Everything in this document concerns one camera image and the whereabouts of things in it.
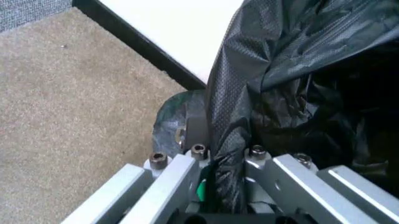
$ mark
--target wrinkled plastic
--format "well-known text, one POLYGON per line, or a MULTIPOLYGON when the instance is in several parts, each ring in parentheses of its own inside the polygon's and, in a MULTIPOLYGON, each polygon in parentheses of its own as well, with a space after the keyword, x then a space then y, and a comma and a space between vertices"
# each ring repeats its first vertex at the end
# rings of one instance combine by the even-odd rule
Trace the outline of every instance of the wrinkled plastic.
POLYGON ((154 152, 165 152, 170 157, 181 153, 175 134, 184 127, 188 117, 204 117, 204 90, 178 93, 169 98, 159 109, 152 131, 154 152))
POLYGON ((397 0, 245 1, 207 86, 207 211, 247 212, 253 144, 347 165, 396 194, 398 37, 397 0))

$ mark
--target metal frame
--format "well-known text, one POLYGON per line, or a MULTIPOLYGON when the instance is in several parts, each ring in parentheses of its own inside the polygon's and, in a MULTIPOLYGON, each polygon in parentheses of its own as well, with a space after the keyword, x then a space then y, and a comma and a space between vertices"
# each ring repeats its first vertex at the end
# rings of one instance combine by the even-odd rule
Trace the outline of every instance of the metal frame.
POLYGON ((152 181, 149 170, 126 164, 62 224, 117 223, 152 181))
POLYGON ((120 223, 166 223, 195 196, 199 175, 195 159, 176 155, 120 223))
POLYGON ((264 166, 246 161, 246 172, 284 213, 304 210, 319 223, 376 223, 288 154, 264 166))
POLYGON ((317 175, 379 223, 399 223, 399 201, 345 166, 317 175))

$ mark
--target bolt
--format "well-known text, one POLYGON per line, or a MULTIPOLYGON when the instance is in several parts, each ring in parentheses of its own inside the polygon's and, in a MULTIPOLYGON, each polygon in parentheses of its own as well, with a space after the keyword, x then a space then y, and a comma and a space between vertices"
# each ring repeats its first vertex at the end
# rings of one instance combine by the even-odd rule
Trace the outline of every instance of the bolt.
POLYGON ((257 160, 263 160, 266 158, 266 150, 261 145, 253 145, 249 149, 248 155, 257 160))
POLYGON ((305 153, 295 153, 294 158, 308 169, 312 166, 312 158, 305 153))
POLYGON ((208 158, 208 150, 202 144, 195 144, 191 147, 191 157, 196 160, 205 160, 208 158))
POLYGON ((184 148, 184 137, 185 137, 185 126, 177 128, 175 133, 175 141, 179 145, 180 149, 184 148))
POLYGON ((149 160, 153 169, 164 169, 168 165, 168 156, 165 153, 152 153, 149 160))

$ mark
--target beige carpet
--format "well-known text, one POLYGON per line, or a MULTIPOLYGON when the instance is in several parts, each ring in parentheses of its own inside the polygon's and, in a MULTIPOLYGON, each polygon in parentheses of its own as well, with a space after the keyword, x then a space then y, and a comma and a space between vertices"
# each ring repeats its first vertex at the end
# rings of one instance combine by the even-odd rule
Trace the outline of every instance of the beige carpet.
POLYGON ((74 8, 1 33, 0 223, 58 223, 141 165, 183 90, 74 8))

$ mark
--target hex socket screw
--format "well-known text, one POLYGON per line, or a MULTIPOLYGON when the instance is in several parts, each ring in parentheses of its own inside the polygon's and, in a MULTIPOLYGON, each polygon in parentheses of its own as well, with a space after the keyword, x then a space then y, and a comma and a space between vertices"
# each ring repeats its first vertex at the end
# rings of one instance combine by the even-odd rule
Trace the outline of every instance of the hex socket screw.
POLYGON ((152 169, 164 169, 168 165, 168 156, 166 153, 151 153, 149 157, 152 169))
POLYGON ((306 168, 310 169, 312 166, 312 158, 305 153, 295 153, 294 158, 302 165, 304 165, 306 168))
POLYGON ((208 158, 208 150, 202 144, 195 144, 191 147, 191 157, 196 160, 206 160, 208 158))
POLYGON ((252 156, 257 160, 265 159, 266 153, 267 153, 266 150, 261 145, 253 145, 248 151, 248 155, 252 156))

